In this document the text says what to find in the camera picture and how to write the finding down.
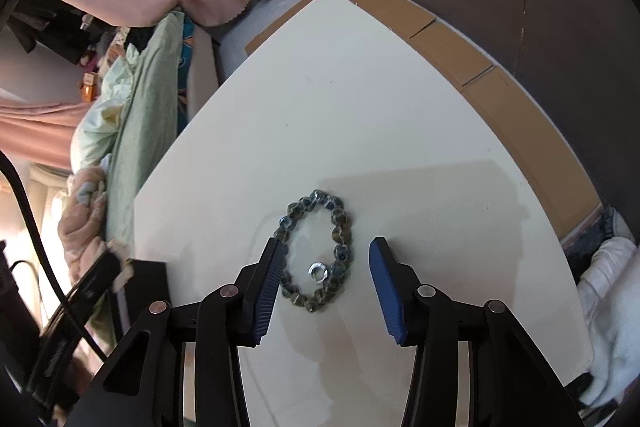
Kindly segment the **black jewelry box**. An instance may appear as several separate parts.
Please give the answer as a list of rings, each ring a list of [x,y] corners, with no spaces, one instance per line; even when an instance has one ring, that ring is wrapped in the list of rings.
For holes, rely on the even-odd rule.
[[[115,343],[155,301],[171,303],[165,262],[126,259],[108,294]]]

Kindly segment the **pink floral blanket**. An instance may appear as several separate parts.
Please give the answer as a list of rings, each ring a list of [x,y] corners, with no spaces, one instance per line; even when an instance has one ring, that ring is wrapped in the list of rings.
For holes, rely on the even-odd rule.
[[[105,172],[100,166],[82,168],[68,179],[70,194],[58,222],[58,237],[76,285],[104,251],[101,230],[106,211]]]

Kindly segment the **green bed sheet mattress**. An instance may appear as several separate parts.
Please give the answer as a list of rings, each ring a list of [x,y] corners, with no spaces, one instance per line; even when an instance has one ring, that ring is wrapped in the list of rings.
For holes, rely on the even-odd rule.
[[[108,164],[104,236],[128,251],[134,250],[134,201],[177,138],[183,26],[183,12],[167,13],[145,49],[126,56],[131,93]]]

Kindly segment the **white side table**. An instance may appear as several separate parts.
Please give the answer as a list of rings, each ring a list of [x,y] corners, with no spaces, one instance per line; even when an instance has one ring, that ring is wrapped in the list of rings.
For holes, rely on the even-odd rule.
[[[592,361],[575,283],[521,169],[451,83],[349,0],[314,0],[224,82],[134,201],[134,252],[162,260],[175,305],[232,282],[286,207],[342,199],[354,262],[309,313],[279,299],[240,354],[255,426],[396,426],[413,353],[384,324],[368,250],[454,300],[504,301],[559,380]]]

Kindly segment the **white cloth on floor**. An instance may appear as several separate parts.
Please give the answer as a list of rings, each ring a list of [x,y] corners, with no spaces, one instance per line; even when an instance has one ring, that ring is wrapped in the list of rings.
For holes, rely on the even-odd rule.
[[[620,236],[602,243],[577,290],[593,347],[580,402],[600,407],[639,376],[639,247]]]

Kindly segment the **light green pillow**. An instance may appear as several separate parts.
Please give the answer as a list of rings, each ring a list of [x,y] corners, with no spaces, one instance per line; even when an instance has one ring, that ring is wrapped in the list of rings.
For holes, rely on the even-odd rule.
[[[120,56],[104,76],[99,98],[81,119],[70,143],[73,173],[98,165],[111,153],[132,95],[139,57],[140,52],[130,44],[125,55]]]

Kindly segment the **pink curtain left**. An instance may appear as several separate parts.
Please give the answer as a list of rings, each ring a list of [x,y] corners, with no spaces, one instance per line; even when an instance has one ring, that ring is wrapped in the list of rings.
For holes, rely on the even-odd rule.
[[[2,98],[2,152],[35,164],[70,170],[70,143],[91,106],[91,103],[29,104]]]

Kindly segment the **clutter pile behind bed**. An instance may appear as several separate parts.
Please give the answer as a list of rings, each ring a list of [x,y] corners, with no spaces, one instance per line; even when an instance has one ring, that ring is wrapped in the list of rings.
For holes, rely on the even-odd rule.
[[[126,55],[130,31],[127,26],[108,26],[96,42],[88,45],[78,62],[84,71],[78,82],[81,101],[96,101],[108,71],[119,57]]]

